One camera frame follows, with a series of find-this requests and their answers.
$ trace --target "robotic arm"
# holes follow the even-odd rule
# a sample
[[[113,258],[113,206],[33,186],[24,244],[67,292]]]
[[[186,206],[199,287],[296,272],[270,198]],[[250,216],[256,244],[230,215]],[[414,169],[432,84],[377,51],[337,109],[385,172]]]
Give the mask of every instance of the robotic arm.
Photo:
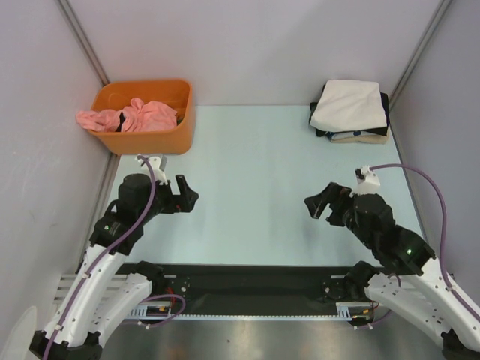
[[[432,248],[395,223],[392,208],[376,194],[377,175],[367,167],[355,172],[355,190],[330,183],[318,195],[305,199],[310,216],[320,218],[329,205],[331,225],[350,230],[388,273],[403,275],[402,280],[425,298],[402,289],[366,262],[356,264],[346,276],[347,290],[383,303],[417,326],[443,347],[446,359],[480,359],[480,322],[455,298],[452,288],[477,314],[480,307],[451,278],[448,288]]]
[[[156,215],[194,209],[199,196],[188,187],[183,175],[176,176],[180,194],[172,193],[164,174],[166,160],[163,156],[150,157],[149,165],[145,158],[140,161],[143,171],[150,173],[151,170],[154,174],[153,198],[149,176],[139,173],[124,178],[118,188],[118,199],[109,204],[94,226],[90,245],[69,293],[43,331],[35,332],[30,350],[39,359],[99,359],[108,337],[131,309],[149,296],[166,292],[163,269],[140,262],[117,293],[98,307],[108,282],[143,236],[143,226]],[[148,203],[151,206],[143,214]]]

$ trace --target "orange basket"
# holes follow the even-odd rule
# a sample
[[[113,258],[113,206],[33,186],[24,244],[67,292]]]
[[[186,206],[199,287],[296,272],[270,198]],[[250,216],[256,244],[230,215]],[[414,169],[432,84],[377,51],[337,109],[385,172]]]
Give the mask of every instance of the orange basket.
[[[131,98],[145,103],[156,100],[177,111],[180,124],[168,131],[139,133],[100,133],[89,130],[112,153],[184,154],[192,146],[195,131],[195,104],[191,84],[183,79],[112,82],[97,94],[91,109],[120,110],[130,105]]]

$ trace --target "crumpled clothing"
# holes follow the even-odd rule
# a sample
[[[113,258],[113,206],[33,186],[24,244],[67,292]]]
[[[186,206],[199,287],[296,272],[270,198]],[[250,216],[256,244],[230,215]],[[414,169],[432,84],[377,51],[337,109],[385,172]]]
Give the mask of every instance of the crumpled clothing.
[[[160,101],[144,103],[134,97],[130,106],[122,110],[105,109],[79,111],[76,122],[86,129],[97,132],[115,132],[120,125],[120,115],[125,118],[121,132],[168,131],[177,126],[176,111]]]

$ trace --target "white folded shirt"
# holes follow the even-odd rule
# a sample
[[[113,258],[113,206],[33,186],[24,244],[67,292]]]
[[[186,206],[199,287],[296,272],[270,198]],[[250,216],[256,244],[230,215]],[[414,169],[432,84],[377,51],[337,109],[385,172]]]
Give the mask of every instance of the white folded shirt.
[[[310,124],[334,133],[387,126],[380,84],[359,80],[329,80]]]

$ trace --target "folded clothes stack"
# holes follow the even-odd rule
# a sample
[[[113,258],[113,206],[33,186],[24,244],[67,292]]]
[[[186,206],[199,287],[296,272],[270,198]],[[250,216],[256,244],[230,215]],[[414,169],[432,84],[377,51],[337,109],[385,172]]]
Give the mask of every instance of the folded clothes stack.
[[[380,92],[378,82],[329,80],[310,110],[316,135],[332,143],[384,144],[389,139],[389,96]]]
[[[122,110],[79,111],[76,122],[97,132],[168,131],[177,126],[176,111],[160,101],[144,103],[138,97]]]

